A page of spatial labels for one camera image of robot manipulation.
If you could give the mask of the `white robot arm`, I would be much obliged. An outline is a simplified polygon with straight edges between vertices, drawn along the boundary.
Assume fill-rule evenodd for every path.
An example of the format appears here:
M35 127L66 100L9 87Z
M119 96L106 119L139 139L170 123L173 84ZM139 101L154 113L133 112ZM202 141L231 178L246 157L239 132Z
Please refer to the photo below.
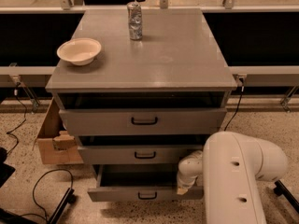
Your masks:
M276 182L287 169L287 156L274 143L218 132L206 140L202 151L179 162L177 194L185 194L201 176L206 224L266 224L257 183Z

